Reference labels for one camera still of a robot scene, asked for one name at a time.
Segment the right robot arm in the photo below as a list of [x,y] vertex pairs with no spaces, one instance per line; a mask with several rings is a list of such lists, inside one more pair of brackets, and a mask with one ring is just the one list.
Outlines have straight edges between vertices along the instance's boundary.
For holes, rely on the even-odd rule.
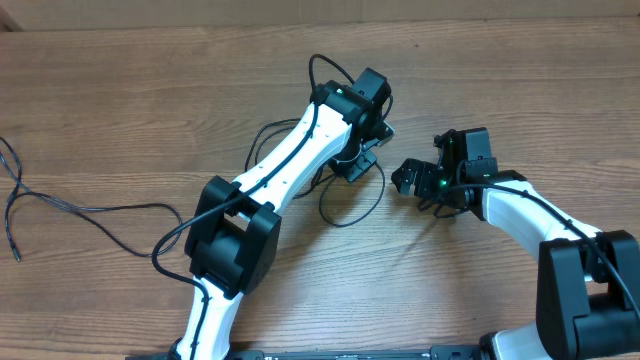
[[514,170],[499,170],[486,128],[434,139],[436,162],[406,159],[391,179],[441,217],[467,212],[511,236],[536,261],[532,323],[484,335],[483,359],[596,359],[639,350],[639,243],[581,222]]

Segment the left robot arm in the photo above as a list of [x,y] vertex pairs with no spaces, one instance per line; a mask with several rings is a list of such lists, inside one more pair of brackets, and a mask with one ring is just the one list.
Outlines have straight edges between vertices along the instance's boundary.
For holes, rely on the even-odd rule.
[[184,248],[194,301],[170,358],[227,356],[240,302],[274,261],[285,208],[324,165],[349,183],[375,166],[372,147],[394,134],[383,114],[390,101],[387,79],[370,68],[346,85],[320,84],[298,124],[270,154],[231,182],[216,176],[206,184],[196,208],[200,220]]

